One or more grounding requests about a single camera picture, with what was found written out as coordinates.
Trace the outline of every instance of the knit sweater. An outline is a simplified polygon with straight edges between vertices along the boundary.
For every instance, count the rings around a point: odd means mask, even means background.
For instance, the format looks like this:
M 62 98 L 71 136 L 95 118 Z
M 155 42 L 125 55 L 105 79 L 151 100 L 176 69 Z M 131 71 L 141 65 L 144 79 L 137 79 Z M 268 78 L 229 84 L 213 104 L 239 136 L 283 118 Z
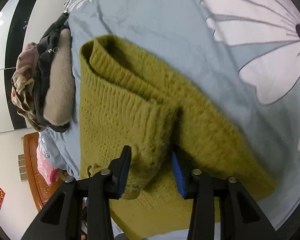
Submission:
M 256 200 L 274 191 L 237 128 L 167 64 L 113 35 L 84 44 L 80 59 L 80 176 L 92 176 L 131 146 L 124 196 L 110 203 L 130 240 L 189 227 L 192 201 L 178 194 L 172 144 L 212 176 L 237 177 Z

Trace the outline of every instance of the knit fabric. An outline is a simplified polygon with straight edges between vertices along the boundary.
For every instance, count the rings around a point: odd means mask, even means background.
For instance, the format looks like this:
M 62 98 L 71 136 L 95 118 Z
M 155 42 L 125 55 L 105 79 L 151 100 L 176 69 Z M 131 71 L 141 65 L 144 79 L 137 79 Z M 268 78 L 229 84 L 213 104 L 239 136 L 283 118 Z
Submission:
M 167 154 L 172 144 L 212 176 L 237 177 L 256 200 L 274 191 L 237 128 L 164 62 L 112 35 L 84 44 L 80 59 L 80 177 L 131 146 L 124 198 L 111 201 L 112 217 L 129 239 L 189 227 L 192 201 L 178 194 Z

